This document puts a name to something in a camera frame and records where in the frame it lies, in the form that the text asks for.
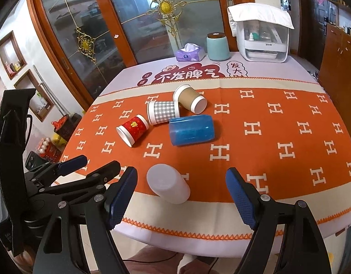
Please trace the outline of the orange H-pattern table cloth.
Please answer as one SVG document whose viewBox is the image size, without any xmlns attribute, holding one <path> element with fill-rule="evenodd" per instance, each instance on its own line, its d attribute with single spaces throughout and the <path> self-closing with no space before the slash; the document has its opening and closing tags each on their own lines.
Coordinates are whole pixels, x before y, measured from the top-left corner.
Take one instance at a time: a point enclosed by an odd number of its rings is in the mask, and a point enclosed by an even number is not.
<svg viewBox="0 0 351 274">
<path fill-rule="evenodd" d="M 129 147 L 116 127 L 150 101 L 169 101 L 175 89 L 192 86 L 207 99 L 215 138 L 173 146 L 168 124 L 152 126 Z M 243 223 L 226 187 L 235 167 L 256 189 L 286 203 L 304 200 L 321 234 L 351 224 L 351 138 L 330 97 L 293 58 L 283 63 L 173 58 L 119 73 L 94 100 L 69 140 L 63 161 L 85 155 L 84 176 L 112 160 L 138 171 L 138 184 L 116 231 L 137 241 L 195 255 L 236 257 L 252 231 Z M 150 167 L 175 168 L 190 197 L 172 204 L 148 186 Z"/>
</svg>

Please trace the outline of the white frosted plastic cup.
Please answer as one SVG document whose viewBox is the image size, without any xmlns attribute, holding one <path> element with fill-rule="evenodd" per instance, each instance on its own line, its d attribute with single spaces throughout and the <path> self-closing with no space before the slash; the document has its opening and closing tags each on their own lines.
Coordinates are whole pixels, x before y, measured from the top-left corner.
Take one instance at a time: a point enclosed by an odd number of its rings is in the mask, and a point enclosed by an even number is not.
<svg viewBox="0 0 351 274">
<path fill-rule="evenodd" d="M 190 197 L 189 185 L 170 165 L 157 164 L 150 167 L 146 180 L 150 189 L 169 203 L 182 204 Z"/>
</svg>

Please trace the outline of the wooden glass sliding door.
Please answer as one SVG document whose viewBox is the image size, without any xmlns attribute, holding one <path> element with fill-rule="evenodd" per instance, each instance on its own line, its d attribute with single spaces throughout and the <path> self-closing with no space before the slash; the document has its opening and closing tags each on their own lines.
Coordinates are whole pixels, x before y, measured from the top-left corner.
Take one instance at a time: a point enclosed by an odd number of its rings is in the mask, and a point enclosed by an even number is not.
<svg viewBox="0 0 351 274">
<path fill-rule="evenodd" d="M 230 34 L 227 8 L 254 0 L 27 0 L 34 29 L 84 109 L 127 67 L 171 58 L 211 32 Z"/>
</svg>

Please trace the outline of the white cloth on storage box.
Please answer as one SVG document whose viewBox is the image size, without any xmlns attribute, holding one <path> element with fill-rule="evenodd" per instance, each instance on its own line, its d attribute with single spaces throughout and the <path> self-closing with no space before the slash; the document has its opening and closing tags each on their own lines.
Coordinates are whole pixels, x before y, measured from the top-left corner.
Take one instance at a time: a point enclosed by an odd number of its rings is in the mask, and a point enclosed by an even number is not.
<svg viewBox="0 0 351 274">
<path fill-rule="evenodd" d="M 262 21 L 294 29 L 290 14 L 280 8 L 261 3 L 240 3 L 227 8 L 231 30 L 237 28 L 238 22 Z"/>
</svg>

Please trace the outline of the purple tissue pack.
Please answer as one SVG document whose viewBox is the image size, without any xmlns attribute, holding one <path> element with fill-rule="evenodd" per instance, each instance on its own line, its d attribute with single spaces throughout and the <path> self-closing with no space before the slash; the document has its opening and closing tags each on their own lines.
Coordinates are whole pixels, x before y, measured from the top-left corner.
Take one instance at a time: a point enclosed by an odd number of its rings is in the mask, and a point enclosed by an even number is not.
<svg viewBox="0 0 351 274">
<path fill-rule="evenodd" d="M 175 52 L 179 62 L 199 62 L 206 56 L 204 49 L 194 43 L 187 43 L 183 48 Z"/>
</svg>

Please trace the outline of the teal canister with brown lid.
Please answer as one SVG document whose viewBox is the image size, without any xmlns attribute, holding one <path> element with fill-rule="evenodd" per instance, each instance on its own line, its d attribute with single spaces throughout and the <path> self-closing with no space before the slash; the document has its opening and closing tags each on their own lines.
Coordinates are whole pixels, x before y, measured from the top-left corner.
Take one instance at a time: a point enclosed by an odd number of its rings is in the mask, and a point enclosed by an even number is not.
<svg viewBox="0 0 351 274">
<path fill-rule="evenodd" d="M 208 58 L 212 61 L 226 61 L 230 58 L 227 37 L 224 33 L 209 33 L 206 38 Z"/>
</svg>

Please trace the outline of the red paper cup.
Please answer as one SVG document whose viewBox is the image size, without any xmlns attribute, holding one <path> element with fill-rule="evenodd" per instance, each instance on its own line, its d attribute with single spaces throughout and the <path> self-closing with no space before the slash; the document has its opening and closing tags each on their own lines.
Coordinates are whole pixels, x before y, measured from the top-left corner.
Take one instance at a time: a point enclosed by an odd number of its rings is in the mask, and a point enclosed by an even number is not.
<svg viewBox="0 0 351 274">
<path fill-rule="evenodd" d="M 140 114 L 116 127 L 117 133 L 129 147 L 134 146 L 148 129 L 149 124 L 147 120 Z"/>
</svg>

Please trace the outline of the grey checkered paper cup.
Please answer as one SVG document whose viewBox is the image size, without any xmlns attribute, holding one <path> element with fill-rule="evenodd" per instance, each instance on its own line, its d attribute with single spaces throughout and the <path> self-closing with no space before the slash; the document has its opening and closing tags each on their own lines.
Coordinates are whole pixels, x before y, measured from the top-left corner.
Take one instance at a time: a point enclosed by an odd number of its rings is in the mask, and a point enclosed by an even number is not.
<svg viewBox="0 0 351 274">
<path fill-rule="evenodd" d="M 180 117 L 179 104 L 176 101 L 150 101 L 147 113 L 152 126 Z"/>
</svg>

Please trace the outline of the white desktop storage box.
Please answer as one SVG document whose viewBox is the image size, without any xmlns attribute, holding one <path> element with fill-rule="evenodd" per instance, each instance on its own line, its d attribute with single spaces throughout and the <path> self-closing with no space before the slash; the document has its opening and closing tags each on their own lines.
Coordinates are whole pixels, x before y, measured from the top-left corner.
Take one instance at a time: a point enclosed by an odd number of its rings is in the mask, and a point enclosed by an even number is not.
<svg viewBox="0 0 351 274">
<path fill-rule="evenodd" d="M 236 26 L 236 41 L 247 61 L 283 63 L 289 52 L 289 29 L 264 21 L 241 21 Z"/>
</svg>

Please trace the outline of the blue translucent plastic cup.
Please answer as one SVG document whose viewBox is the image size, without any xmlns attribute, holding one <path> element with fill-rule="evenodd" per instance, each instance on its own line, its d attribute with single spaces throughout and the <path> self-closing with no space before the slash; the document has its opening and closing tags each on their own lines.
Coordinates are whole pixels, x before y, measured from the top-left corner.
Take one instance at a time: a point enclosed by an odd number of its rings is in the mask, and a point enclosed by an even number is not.
<svg viewBox="0 0 351 274">
<path fill-rule="evenodd" d="M 171 119 L 169 135 L 173 146 L 211 141 L 215 138 L 213 118 L 207 114 L 200 114 Z"/>
</svg>

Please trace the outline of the brown paper cup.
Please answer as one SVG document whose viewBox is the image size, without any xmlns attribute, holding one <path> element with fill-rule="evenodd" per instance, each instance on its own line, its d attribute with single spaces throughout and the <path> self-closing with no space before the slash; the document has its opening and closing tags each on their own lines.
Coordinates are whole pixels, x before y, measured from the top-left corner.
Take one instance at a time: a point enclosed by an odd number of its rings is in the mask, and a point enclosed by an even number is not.
<svg viewBox="0 0 351 274">
<path fill-rule="evenodd" d="M 175 90 L 173 101 L 176 101 L 193 114 L 201 114 L 208 104 L 207 99 L 188 84 L 183 84 Z"/>
</svg>

